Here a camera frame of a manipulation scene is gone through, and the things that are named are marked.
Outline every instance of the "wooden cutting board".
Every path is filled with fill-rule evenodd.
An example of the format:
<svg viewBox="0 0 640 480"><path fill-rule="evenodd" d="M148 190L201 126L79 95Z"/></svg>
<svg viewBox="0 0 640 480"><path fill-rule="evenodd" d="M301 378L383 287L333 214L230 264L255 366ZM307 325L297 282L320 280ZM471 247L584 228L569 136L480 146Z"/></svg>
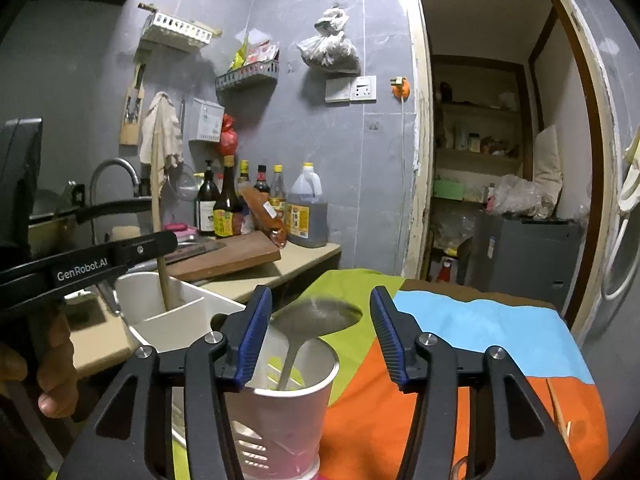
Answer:
<svg viewBox="0 0 640 480"><path fill-rule="evenodd" d="M218 241L224 247L167 266L169 275L197 282L280 259L279 248L260 231Z"/></svg>

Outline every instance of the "human hand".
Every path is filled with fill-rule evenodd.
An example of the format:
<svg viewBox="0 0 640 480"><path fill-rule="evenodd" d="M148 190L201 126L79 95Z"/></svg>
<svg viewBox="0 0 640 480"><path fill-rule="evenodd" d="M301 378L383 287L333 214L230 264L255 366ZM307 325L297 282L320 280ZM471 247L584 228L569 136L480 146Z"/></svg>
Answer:
<svg viewBox="0 0 640 480"><path fill-rule="evenodd" d="M38 406L50 418L71 415L78 403L78 374L74 368L74 345L70 335L66 317L59 313L49 327L49 345L36 373L43 391ZM26 361L0 342L0 381L22 381L26 376Z"/></svg>

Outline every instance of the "gray appliance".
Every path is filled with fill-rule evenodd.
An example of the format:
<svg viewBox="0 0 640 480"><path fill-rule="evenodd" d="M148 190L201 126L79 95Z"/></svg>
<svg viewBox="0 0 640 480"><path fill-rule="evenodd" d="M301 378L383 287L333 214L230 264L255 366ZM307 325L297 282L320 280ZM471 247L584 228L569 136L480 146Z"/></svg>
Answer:
<svg viewBox="0 0 640 480"><path fill-rule="evenodd" d="M476 218L465 285L551 303L559 311L574 275L582 231L567 220Z"/></svg>

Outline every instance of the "countertop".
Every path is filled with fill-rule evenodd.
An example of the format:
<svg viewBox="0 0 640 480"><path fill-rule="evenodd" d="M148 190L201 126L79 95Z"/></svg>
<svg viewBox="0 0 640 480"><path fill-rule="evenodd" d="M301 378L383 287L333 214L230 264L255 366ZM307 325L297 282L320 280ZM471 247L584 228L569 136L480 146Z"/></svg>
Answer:
<svg viewBox="0 0 640 480"><path fill-rule="evenodd" d="M281 249L282 258L277 262L220 276L201 286L242 303L249 299L256 285L280 285L339 252L340 245L337 244L307 249L288 243ZM104 321L82 330L72 330L71 333L75 348L74 365L80 377L93 375L123 362L137 346L122 319L111 315L102 301L98 303Z"/></svg>

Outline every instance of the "plastic jug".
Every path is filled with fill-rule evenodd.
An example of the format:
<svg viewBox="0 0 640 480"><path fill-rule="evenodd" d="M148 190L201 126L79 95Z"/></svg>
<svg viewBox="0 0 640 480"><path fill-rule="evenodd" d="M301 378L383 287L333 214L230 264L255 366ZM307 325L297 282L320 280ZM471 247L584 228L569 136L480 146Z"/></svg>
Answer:
<svg viewBox="0 0 640 480"><path fill-rule="evenodd" d="M302 173L287 193L285 222L287 239L303 247L323 247L327 242L327 203L320 177L312 162L305 162Z"/></svg>

